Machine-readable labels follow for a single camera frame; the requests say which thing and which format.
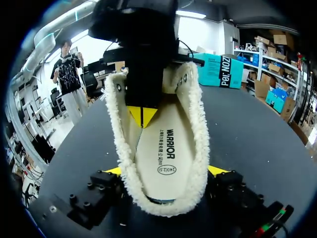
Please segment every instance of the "beige insole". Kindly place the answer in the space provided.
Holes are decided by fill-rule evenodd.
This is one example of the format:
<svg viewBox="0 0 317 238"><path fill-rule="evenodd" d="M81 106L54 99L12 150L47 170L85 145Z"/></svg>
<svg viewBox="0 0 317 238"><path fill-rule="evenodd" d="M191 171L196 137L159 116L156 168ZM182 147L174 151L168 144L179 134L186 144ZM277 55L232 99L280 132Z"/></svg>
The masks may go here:
<svg viewBox="0 0 317 238"><path fill-rule="evenodd" d="M175 94L164 94L158 111L143 129L135 163L146 196L174 200L183 194L195 158L189 120Z"/></svg>

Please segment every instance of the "ceiling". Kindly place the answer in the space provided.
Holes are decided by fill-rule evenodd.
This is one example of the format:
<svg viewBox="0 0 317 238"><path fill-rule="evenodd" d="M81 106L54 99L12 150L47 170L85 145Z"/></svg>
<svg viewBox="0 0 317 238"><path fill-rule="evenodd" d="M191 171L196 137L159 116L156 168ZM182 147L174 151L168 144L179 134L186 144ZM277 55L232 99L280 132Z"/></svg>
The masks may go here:
<svg viewBox="0 0 317 238"><path fill-rule="evenodd" d="M21 49L17 60L12 68L12 76L20 71L27 57L34 49L33 38L39 29L61 16L70 9L80 5L85 0L61 0L53 4L43 14L42 21L29 33L30 43ZM189 6L182 6L190 3L191 0L180 0L179 9L194 11L206 15L206 19L213 21L222 21L223 19L233 19L235 24L250 23L269 23L292 27L287 18L281 14L270 2L265 0L194 0ZM90 27L91 15L78 20L77 22L65 27L56 40L56 47L52 53L60 47L60 42L64 39L71 39L80 32Z"/></svg>

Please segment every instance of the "black graphic t-shirt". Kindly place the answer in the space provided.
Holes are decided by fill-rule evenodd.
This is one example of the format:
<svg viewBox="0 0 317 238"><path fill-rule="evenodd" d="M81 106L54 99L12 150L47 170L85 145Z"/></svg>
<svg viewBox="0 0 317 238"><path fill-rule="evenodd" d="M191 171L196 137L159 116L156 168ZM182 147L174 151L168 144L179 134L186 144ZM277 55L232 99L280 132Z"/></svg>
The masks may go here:
<svg viewBox="0 0 317 238"><path fill-rule="evenodd" d="M77 68L80 67L80 60L76 55L66 55L63 60L59 59L53 68L51 79L54 72L59 68L59 82L62 95L73 92L81 87Z"/></svg>

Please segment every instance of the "white pants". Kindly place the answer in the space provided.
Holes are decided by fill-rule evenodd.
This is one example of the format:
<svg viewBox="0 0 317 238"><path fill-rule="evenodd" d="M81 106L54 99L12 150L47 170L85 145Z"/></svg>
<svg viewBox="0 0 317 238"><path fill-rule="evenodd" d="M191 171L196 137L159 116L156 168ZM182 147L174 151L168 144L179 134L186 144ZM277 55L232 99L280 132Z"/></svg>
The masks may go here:
<svg viewBox="0 0 317 238"><path fill-rule="evenodd" d="M88 103L84 90L77 89L62 96L64 105L73 124L76 125L80 117L88 110Z"/></svg>

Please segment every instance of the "teal box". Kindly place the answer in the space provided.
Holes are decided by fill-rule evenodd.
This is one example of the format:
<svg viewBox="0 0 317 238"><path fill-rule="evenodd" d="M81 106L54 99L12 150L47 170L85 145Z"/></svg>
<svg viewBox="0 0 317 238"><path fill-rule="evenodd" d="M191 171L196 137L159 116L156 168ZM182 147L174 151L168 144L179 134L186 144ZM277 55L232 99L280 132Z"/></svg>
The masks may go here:
<svg viewBox="0 0 317 238"><path fill-rule="evenodd" d="M282 112L285 101L279 98L276 94L269 91L267 93L265 101L267 104L273 107L278 113Z"/></svg>
<svg viewBox="0 0 317 238"><path fill-rule="evenodd" d="M205 66L198 66L199 83L204 86L241 88L243 63L235 59L206 53L194 54L204 60Z"/></svg>

